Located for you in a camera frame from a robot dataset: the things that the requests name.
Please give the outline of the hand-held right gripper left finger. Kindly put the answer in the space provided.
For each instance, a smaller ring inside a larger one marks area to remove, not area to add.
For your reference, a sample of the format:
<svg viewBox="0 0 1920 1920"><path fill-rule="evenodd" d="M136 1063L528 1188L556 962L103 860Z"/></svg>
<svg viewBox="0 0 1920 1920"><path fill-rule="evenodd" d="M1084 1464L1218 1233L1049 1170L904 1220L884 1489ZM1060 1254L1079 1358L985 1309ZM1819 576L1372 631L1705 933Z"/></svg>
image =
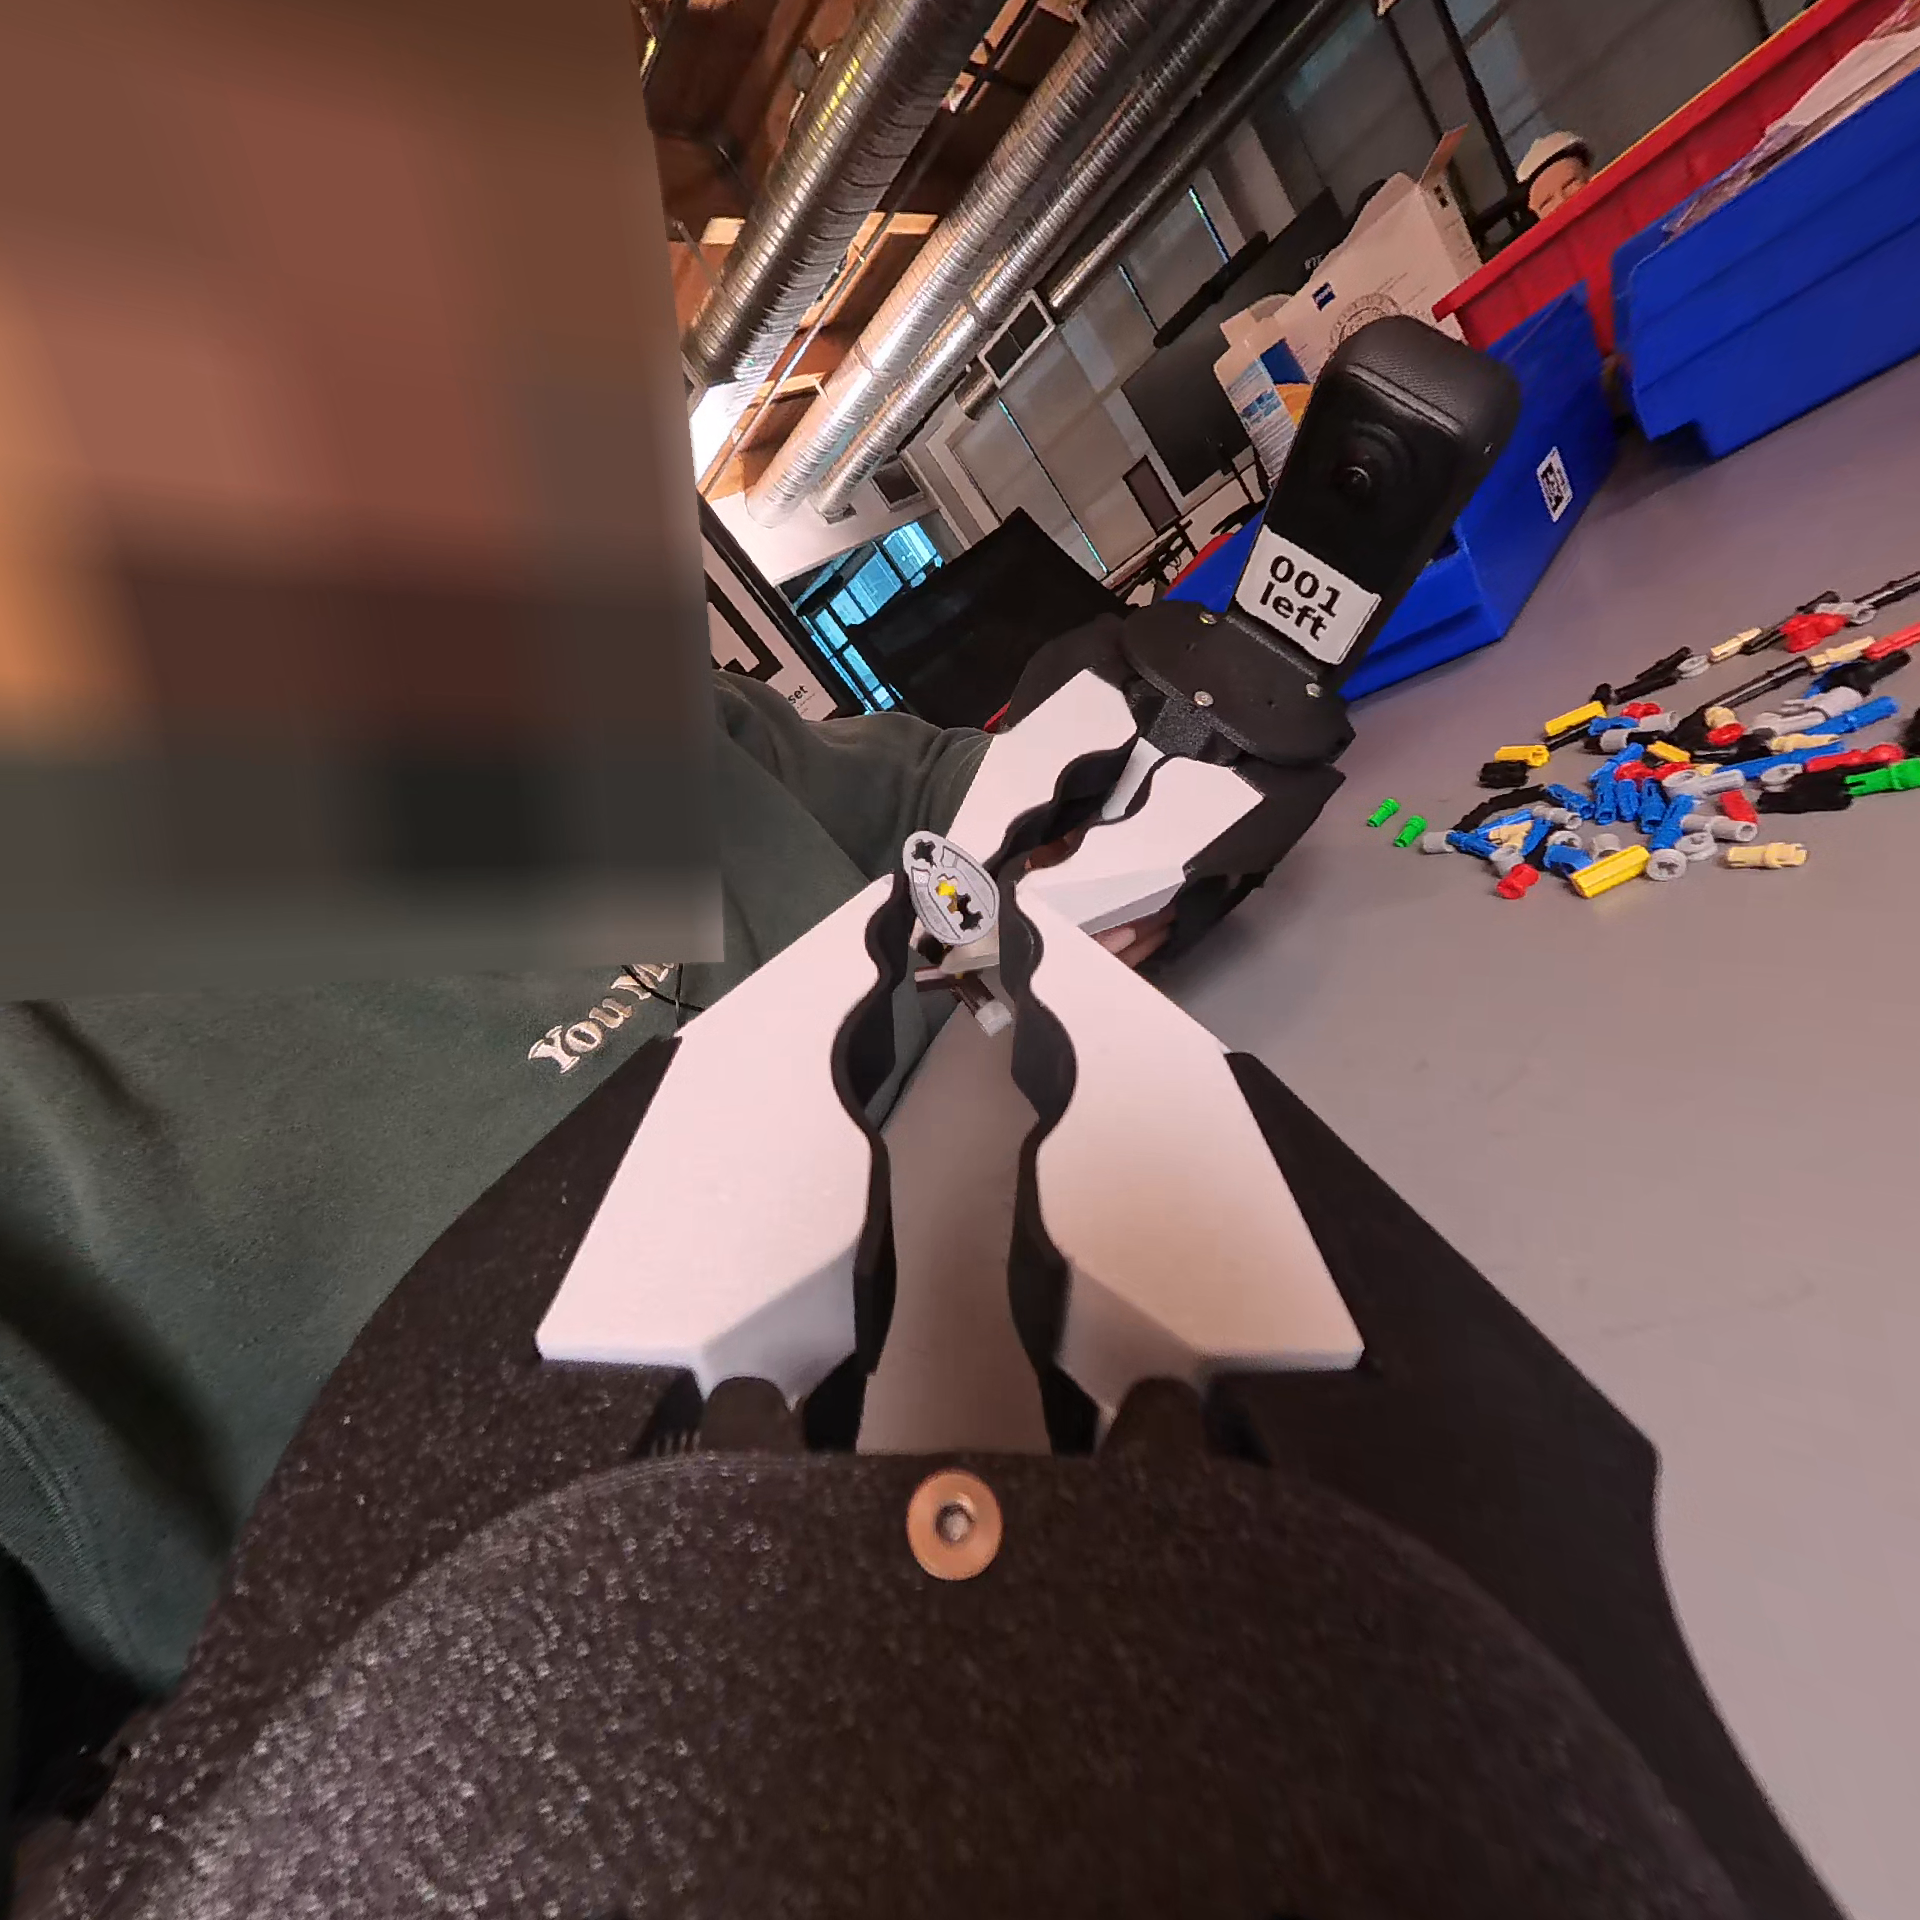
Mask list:
<svg viewBox="0 0 1920 1920"><path fill-rule="evenodd" d="M545 1363L755 1379L788 1407L871 1373L912 937L904 877L879 877L679 1029L538 1326Z"/></svg>

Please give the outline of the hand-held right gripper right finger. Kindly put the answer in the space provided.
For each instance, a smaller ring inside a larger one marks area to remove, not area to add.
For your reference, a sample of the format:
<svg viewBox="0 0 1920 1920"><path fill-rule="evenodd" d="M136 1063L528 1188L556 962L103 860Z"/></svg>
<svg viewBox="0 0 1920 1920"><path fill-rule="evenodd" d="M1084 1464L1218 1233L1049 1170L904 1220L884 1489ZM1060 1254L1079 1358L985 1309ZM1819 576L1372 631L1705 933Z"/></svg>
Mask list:
<svg viewBox="0 0 1920 1920"><path fill-rule="evenodd" d="M1364 1334L1270 1144L1258 1063L1042 903L1000 916L1021 1143L1010 1309L1050 1445L1148 1384L1347 1373Z"/></svg>

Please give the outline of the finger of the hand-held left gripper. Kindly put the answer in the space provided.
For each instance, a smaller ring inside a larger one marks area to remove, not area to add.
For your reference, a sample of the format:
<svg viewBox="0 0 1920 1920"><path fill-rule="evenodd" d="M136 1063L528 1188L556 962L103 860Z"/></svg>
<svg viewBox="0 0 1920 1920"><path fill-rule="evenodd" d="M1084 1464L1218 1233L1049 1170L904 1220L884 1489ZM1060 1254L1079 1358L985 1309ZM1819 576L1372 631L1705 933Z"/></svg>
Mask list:
<svg viewBox="0 0 1920 1920"><path fill-rule="evenodd" d="M1033 907L1084 933L1142 925L1258 804L1265 792L1226 765L1162 756L1133 786L1133 811L1096 814L1068 860L1033 870Z"/></svg>
<svg viewBox="0 0 1920 1920"><path fill-rule="evenodd" d="M1060 870L1097 821L1133 748L1139 710L1129 691L1096 668L1076 668L1033 710L990 735L943 828L962 855L962 874Z"/></svg>

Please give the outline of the pile of small lego pieces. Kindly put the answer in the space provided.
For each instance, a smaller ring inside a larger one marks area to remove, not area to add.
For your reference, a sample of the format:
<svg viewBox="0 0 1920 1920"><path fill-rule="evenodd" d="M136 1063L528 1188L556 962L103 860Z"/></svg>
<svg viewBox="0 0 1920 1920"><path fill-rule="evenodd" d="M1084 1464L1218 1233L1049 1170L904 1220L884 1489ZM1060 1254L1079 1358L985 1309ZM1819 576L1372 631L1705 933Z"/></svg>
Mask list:
<svg viewBox="0 0 1920 1920"><path fill-rule="evenodd" d="M1791 604L1708 649L1672 649L1502 745L1459 821L1388 799L1364 827L1391 851L1474 860L1502 903L1803 870L1805 845L1763 840L1767 821L1920 786L1916 595L1904 572L1866 595Z"/></svg>

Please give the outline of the person's left forearm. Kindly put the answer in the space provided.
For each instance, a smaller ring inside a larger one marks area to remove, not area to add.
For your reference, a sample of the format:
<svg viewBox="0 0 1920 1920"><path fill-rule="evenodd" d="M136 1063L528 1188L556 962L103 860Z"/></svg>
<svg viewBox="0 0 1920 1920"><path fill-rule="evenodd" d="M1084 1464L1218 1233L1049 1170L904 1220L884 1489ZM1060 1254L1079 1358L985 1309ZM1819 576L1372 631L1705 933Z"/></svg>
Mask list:
<svg viewBox="0 0 1920 1920"><path fill-rule="evenodd" d="M715 721L852 865L857 877L899 870L912 828L950 828L990 748L990 730L932 725L916 710L807 721L783 691L714 668Z"/></svg>

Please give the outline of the clear bags of lego parts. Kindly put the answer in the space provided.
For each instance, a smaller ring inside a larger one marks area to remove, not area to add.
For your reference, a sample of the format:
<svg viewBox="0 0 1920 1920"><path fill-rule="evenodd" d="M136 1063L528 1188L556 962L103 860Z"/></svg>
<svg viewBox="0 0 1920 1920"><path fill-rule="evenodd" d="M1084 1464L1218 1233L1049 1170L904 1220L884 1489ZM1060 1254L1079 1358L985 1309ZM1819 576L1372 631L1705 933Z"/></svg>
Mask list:
<svg viewBox="0 0 1920 1920"><path fill-rule="evenodd" d="M1675 207L1660 223L1660 242L1675 242L1678 232L1708 223L1717 207L1734 204L1746 190L1755 190L1763 176L1776 176L1781 161L1805 151L1810 143L1830 135L1838 124L1853 112L1871 110L1884 96L1901 90L1916 78L1920 62L1901 62L1876 69L1871 78L1853 90L1833 90L1819 78L1781 124L1776 124L1755 151L1746 151L1731 171L1721 171L1711 183L1705 183L1686 207Z"/></svg>

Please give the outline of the black monitor screen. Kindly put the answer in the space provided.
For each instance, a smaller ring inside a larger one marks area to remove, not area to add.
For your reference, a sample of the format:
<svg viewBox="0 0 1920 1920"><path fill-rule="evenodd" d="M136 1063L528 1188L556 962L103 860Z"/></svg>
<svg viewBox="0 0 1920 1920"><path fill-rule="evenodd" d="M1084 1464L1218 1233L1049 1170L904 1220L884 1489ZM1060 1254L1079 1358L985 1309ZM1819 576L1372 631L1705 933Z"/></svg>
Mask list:
<svg viewBox="0 0 1920 1920"><path fill-rule="evenodd" d="M847 643L904 710L985 725L1050 643L1129 604L1070 563L1028 511L893 595Z"/></svg>

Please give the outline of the white sign with black pattern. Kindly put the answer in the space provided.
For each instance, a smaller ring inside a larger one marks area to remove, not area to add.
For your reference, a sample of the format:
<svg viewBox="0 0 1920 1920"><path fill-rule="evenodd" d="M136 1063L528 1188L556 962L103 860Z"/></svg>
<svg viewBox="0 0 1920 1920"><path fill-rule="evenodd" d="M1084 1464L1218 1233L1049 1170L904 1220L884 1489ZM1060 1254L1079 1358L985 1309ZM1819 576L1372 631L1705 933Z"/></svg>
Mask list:
<svg viewBox="0 0 1920 1920"><path fill-rule="evenodd" d="M747 555L721 516L696 496L714 667L778 691L795 719L852 719L857 691L788 595Z"/></svg>

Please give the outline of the blue plastic bin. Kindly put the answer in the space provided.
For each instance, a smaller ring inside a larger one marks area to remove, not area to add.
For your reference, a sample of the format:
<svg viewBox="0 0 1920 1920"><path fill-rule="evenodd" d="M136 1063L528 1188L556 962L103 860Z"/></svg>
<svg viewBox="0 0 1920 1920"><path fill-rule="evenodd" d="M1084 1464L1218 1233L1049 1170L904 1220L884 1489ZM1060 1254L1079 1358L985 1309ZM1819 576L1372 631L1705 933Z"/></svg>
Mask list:
<svg viewBox="0 0 1920 1920"><path fill-rule="evenodd" d="M1521 423L1447 541L1346 681L1347 704L1508 636L1615 472L1620 430L1583 294L1553 296L1487 353L1521 381Z"/></svg>
<svg viewBox="0 0 1920 1920"><path fill-rule="evenodd" d="M1711 457L1916 358L1920 78L1615 254L1615 339L1646 439Z"/></svg>

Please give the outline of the white cardboard carton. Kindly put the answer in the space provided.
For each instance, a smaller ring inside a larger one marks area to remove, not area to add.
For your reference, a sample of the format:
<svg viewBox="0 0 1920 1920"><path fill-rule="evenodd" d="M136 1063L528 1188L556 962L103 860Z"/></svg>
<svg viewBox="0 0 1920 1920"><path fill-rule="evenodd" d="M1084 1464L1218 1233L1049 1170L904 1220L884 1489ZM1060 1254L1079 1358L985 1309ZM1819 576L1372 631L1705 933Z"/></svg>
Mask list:
<svg viewBox="0 0 1920 1920"><path fill-rule="evenodd" d="M1436 151L1423 176L1391 176L1299 294L1247 301L1222 319L1226 349L1285 339L1314 381L1347 334L1388 316L1464 334L1436 316L1436 301L1480 267L1447 171L1455 161Z"/></svg>

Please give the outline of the red plastic bin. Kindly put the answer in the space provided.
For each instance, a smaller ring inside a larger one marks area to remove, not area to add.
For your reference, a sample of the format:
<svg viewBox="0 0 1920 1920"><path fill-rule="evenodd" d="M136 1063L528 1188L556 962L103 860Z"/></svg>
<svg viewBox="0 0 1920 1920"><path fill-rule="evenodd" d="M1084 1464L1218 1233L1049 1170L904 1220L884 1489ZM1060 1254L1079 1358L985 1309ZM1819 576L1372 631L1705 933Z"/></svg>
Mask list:
<svg viewBox="0 0 1920 1920"><path fill-rule="evenodd" d="M1721 78L1608 161L1490 266L1436 301L1464 339L1490 349L1560 294L1592 301L1600 349L1615 349L1615 254L1734 164L1833 62L1884 30L1892 0L1819 0L1746 53Z"/></svg>

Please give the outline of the silver ventilation duct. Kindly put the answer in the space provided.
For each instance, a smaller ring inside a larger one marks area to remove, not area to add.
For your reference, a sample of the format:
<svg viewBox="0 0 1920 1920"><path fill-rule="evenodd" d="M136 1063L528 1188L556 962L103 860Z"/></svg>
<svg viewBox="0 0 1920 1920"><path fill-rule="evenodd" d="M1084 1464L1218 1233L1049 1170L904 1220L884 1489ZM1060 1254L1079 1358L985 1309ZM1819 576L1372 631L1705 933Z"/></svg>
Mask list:
<svg viewBox="0 0 1920 1920"><path fill-rule="evenodd" d="M759 528L801 504L846 516L937 387L1133 164L1153 132L1275 13L1255 0L1092 5L1079 31L1000 132L962 196L831 366L821 398L747 490Z"/></svg>
<svg viewBox="0 0 1920 1920"><path fill-rule="evenodd" d="M995 0L869 0L852 11L801 96L715 289L683 328L695 387L759 381L775 366L995 11Z"/></svg>

